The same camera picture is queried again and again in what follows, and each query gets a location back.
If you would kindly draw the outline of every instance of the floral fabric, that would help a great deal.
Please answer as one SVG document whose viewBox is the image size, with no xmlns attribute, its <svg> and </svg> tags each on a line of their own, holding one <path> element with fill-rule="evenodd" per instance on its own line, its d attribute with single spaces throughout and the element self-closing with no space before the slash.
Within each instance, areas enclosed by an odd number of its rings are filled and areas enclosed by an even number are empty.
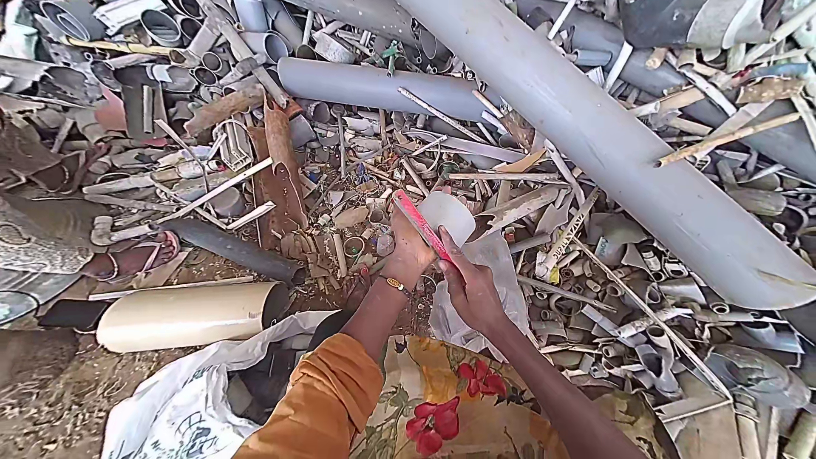
<svg viewBox="0 0 816 459">
<path fill-rule="evenodd" d="M 443 341 L 392 336 L 384 371 L 351 457 L 569 457 L 508 364 Z"/>
</svg>

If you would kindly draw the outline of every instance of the broken pipe piece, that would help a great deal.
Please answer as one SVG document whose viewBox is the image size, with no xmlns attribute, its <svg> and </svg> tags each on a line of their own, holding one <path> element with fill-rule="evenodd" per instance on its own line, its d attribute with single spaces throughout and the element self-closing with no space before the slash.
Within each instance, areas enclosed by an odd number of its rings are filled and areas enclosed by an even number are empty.
<svg viewBox="0 0 816 459">
<path fill-rule="evenodd" d="M 207 128 L 221 123 L 236 113 L 245 113 L 264 103 L 264 87 L 260 83 L 235 91 L 213 100 L 196 111 L 193 119 L 184 124 L 184 130 L 191 137 L 201 134 Z"/>
<path fill-rule="evenodd" d="M 256 243 L 236 238 L 203 221 L 179 218 L 162 223 L 161 228 L 178 234 L 196 247 L 289 285 L 301 284 L 306 279 L 306 269 L 301 264 L 287 260 L 275 252 L 265 251 Z"/>
<path fill-rule="evenodd" d="M 691 164 L 653 168 L 668 145 L 504 5 L 399 3 L 726 301 L 782 310 L 816 299 L 804 285 L 816 270 Z"/>
</svg>

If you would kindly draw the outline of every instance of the patterned cloth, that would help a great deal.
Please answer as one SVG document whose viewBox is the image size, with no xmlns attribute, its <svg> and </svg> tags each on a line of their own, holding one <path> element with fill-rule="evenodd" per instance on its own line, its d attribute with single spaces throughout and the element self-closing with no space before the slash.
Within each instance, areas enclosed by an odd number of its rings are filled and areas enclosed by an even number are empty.
<svg viewBox="0 0 816 459">
<path fill-rule="evenodd" d="M 444 341 L 392 336 L 385 385 L 351 457 L 569 457 L 509 364 Z"/>
<path fill-rule="evenodd" d="M 94 256 L 91 224 L 101 214 L 99 206 L 84 201 L 0 194 L 0 268 L 77 273 Z"/>
</svg>

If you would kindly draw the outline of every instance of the foot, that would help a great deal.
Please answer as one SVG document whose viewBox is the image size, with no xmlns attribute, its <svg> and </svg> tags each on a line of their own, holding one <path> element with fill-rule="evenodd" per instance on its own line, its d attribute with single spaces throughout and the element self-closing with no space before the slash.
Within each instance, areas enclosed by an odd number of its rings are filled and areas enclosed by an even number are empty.
<svg viewBox="0 0 816 459">
<path fill-rule="evenodd" d="M 156 256 L 153 264 L 148 267 L 148 270 L 164 265 L 172 260 L 175 255 L 173 242 L 166 234 L 157 234 L 155 241 L 161 244 L 161 248 L 159 248 L 158 256 Z M 116 260 L 117 265 L 119 265 L 117 277 L 127 277 L 142 272 L 144 270 L 144 264 L 147 263 L 154 249 L 155 247 L 134 247 L 123 252 L 111 253 L 110 256 L 112 256 L 113 259 Z M 110 256 L 105 253 L 94 255 L 91 261 L 88 261 L 82 268 L 82 273 L 95 279 L 109 278 L 114 271 Z"/>
</svg>

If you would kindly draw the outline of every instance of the dark gray pipe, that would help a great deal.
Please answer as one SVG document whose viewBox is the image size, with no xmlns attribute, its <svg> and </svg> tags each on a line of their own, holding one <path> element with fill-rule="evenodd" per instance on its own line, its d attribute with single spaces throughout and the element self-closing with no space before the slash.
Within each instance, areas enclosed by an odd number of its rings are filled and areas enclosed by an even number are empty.
<svg viewBox="0 0 816 459">
<path fill-rule="evenodd" d="M 292 260 L 266 251 L 257 243 L 244 241 L 200 220 L 175 219 L 162 223 L 162 230 L 172 231 L 184 241 L 196 247 L 235 261 L 258 274 L 283 281 L 289 285 L 301 284 L 306 279 L 306 269 Z"/>
<path fill-rule="evenodd" d="M 472 93 L 476 82 L 399 70 L 389 78 L 386 73 L 386 69 L 376 67 L 292 57 L 277 63 L 283 88 L 293 97 L 431 115 L 399 93 L 404 87 L 452 118 L 482 121 L 485 106 Z M 488 89 L 486 96 L 500 105 L 496 91 Z"/>
<path fill-rule="evenodd" d="M 518 0 L 518 14 L 521 18 L 534 17 L 534 9 L 540 7 L 552 17 L 564 8 L 564 3 L 552 0 Z M 606 66 L 609 70 L 623 45 L 623 32 L 612 24 L 589 13 L 573 9 L 566 17 L 563 29 L 575 27 L 572 39 L 574 48 L 610 51 L 612 60 Z M 663 90 L 688 81 L 674 70 L 668 63 L 664 63 L 655 70 L 648 70 L 644 64 L 649 58 L 651 50 L 635 50 L 629 61 L 623 67 L 620 78 L 652 96 L 663 96 Z M 696 102 L 681 109 L 683 113 L 698 119 L 708 126 L 720 126 L 728 115 L 708 99 Z M 751 121 L 748 126 L 762 123 L 771 118 L 793 113 L 796 109 L 788 100 L 777 100 L 770 107 Z M 786 167 L 800 173 L 804 178 L 816 181 L 816 150 L 810 143 L 807 129 L 803 121 L 788 123 L 769 131 L 763 131 L 753 136 L 741 139 L 742 143 L 764 154 L 765 156 L 784 164 Z"/>
<path fill-rule="evenodd" d="M 399 40 L 419 49 L 419 40 L 411 33 L 408 11 L 393 0 L 286 0 L 331 19 L 343 21 L 380 37 Z"/>
<path fill-rule="evenodd" d="M 690 163 L 654 168 L 672 149 L 502 3 L 400 4 L 726 301 L 816 298 L 799 284 L 816 282 L 813 268 Z"/>
</svg>

